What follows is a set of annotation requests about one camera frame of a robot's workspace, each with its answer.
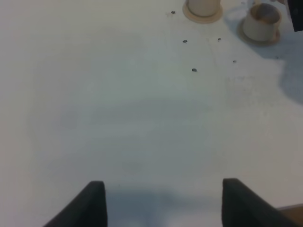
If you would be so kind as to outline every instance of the cup rim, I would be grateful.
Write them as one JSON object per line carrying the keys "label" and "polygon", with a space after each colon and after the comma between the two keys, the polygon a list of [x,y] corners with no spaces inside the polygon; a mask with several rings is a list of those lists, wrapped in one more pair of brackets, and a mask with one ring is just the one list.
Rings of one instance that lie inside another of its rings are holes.
{"label": "cup rim", "polygon": [[271,7],[272,9],[274,9],[275,12],[277,12],[278,15],[279,15],[279,20],[278,20],[277,22],[275,22],[275,23],[267,23],[267,22],[262,21],[262,20],[258,20],[258,22],[260,22],[260,23],[262,23],[262,24],[265,24],[265,25],[274,25],[274,24],[278,24],[278,23],[281,22],[281,20],[282,20],[282,14],[281,14],[281,12],[279,11],[279,9],[278,9],[277,7],[271,5],[271,4],[268,4],[268,3],[257,4],[257,5],[254,5],[254,6],[252,6],[252,7],[250,8],[249,14],[251,15],[251,17],[252,17],[254,20],[257,20],[257,19],[256,19],[256,18],[254,17],[254,15],[252,14],[252,10],[255,9],[256,7],[259,7],[260,5],[267,5],[267,6]]}

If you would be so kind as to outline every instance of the cup base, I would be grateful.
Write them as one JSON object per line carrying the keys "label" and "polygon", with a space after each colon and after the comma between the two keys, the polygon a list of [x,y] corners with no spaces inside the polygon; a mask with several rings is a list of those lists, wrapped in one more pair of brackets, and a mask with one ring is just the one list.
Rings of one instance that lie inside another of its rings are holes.
{"label": "cup base", "polygon": [[215,22],[215,21],[219,20],[222,17],[223,9],[222,9],[222,6],[220,5],[219,10],[215,14],[213,14],[209,17],[200,17],[200,16],[197,16],[197,15],[193,14],[189,10],[188,0],[187,0],[185,2],[185,4],[183,5],[183,13],[191,21],[194,21],[194,22],[200,23],[200,24],[210,24],[212,22]]}
{"label": "cup base", "polygon": [[280,41],[280,31],[277,30],[276,35],[268,41],[255,41],[249,37],[247,37],[247,35],[244,34],[243,32],[243,24],[244,24],[244,19],[241,20],[241,22],[239,23],[238,27],[237,27],[237,34],[240,37],[240,39],[248,44],[252,44],[252,45],[256,45],[256,46],[271,46],[271,45],[275,45],[276,43],[278,43]]}

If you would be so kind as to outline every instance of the beige cup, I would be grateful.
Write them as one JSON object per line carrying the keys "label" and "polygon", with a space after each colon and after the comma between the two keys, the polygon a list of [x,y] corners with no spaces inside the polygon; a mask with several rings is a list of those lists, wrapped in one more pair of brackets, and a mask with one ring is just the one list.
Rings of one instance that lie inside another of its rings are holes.
{"label": "beige cup", "polygon": [[210,17],[220,10],[220,0],[188,0],[189,10],[200,17]]}
{"label": "beige cup", "polygon": [[281,23],[280,11],[270,4],[257,4],[250,8],[244,23],[244,34],[258,42],[272,40]]}

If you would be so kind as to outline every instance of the white surface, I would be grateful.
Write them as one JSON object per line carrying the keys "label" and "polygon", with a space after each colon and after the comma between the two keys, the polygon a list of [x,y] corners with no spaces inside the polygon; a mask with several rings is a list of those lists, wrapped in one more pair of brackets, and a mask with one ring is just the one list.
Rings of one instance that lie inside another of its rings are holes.
{"label": "white surface", "polygon": [[246,2],[211,25],[182,5],[0,2],[1,226],[42,226],[91,180],[110,227],[218,227],[224,177],[302,202],[303,34],[284,17],[256,48],[235,34]]}

